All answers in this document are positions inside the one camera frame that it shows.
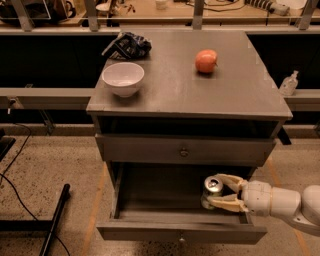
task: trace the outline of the apple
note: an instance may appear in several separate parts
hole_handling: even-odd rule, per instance
[[[212,73],[217,63],[218,54],[214,50],[206,49],[198,52],[195,59],[196,69],[201,73]]]

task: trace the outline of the black cable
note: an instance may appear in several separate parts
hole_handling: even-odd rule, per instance
[[[208,5],[208,6],[226,6],[226,5],[234,4],[234,3],[236,3],[236,2],[239,2],[239,0],[236,0],[236,1],[232,2],[232,3],[230,3],[230,4],[227,3],[227,4],[218,4],[218,5]],[[189,5],[189,6],[194,7],[194,5],[193,5],[193,4],[190,4],[189,2],[186,2],[186,5]],[[242,6],[238,7],[238,8],[221,9],[221,10],[204,7],[203,10],[212,11],[212,12],[227,12],[227,11],[240,10],[240,9],[242,9],[242,8],[245,7],[245,6],[246,6],[246,5],[244,4],[244,5],[242,5]]]
[[[24,127],[26,128],[28,131],[29,131],[29,134],[27,136],[27,138],[24,140],[20,150],[18,151],[18,153],[16,154],[16,156],[11,160],[11,162],[9,163],[9,165],[5,168],[5,170],[2,172],[3,175],[5,175],[7,173],[7,171],[9,171],[11,165],[14,163],[14,161],[17,159],[17,157],[20,155],[22,149],[24,148],[24,146],[26,145],[29,137],[31,136],[31,129],[28,127],[28,126],[25,126],[23,124],[17,124],[17,123],[13,123],[14,125],[17,125],[17,126],[21,126],[21,127]],[[1,179],[0,179],[0,186],[1,186],[1,183],[2,183],[2,179],[3,179],[3,176],[1,176]]]
[[[35,221],[39,221],[39,219],[27,208],[27,206],[25,206],[25,204],[21,200],[19,193],[18,193],[16,187],[13,185],[13,183],[6,176],[4,176],[2,173],[0,173],[0,176],[1,176],[1,178],[5,179],[10,184],[10,186],[13,188],[13,190],[16,193],[16,196],[17,196],[20,204],[23,206],[23,208],[34,218]],[[58,239],[58,241],[61,243],[61,245],[66,250],[67,254],[70,256],[71,254],[70,254],[68,248],[66,247],[66,245],[61,241],[61,239],[56,234],[53,234],[53,235]]]

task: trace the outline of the soda can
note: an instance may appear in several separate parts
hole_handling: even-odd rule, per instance
[[[203,184],[203,193],[201,196],[201,204],[208,210],[213,210],[215,207],[212,206],[208,201],[208,196],[222,196],[223,182],[217,176],[209,176],[205,179]]]

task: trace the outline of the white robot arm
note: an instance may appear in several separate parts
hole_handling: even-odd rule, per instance
[[[211,194],[206,198],[211,206],[257,216],[270,215],[302,232],[320,236],[320,186],[307,187],[301,196],[297,191],[272,187],[260,181],[248,182],[238,176],[218,174],[213,177],[235,194]]]

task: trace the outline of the speckled floor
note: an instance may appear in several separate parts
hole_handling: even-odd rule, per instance
[[[0,162],[6,168],[26,139],[22,127],[5,127],[16,143]],[[268,233],[256,245],[185,244],[160,242],[104,241],[95,228],[107,221],[112,187],[91,126],[59,126],[46,136],[41,126],[32,126],[32,136],[6,176],[29,210],[39,219],[50,219],[62,187],[69,183],[71,197],[63,211],[57,235],[73,256],[107,255],[320,255],[320,237],[294,230],[273,217],[253,217],[255,225]],[[310,126],[288,126],[292,145],[279,141],[266,164],[254,179],[267,181],[300,193],[309,184],[320,184],[320,139]],[[1,219],[31,219],[13,189],[3,180],[0,185]],[[0,233],[0,255],[39,255],[43,238],[39,233]],[[50,255],[67,255],[55,240]]]

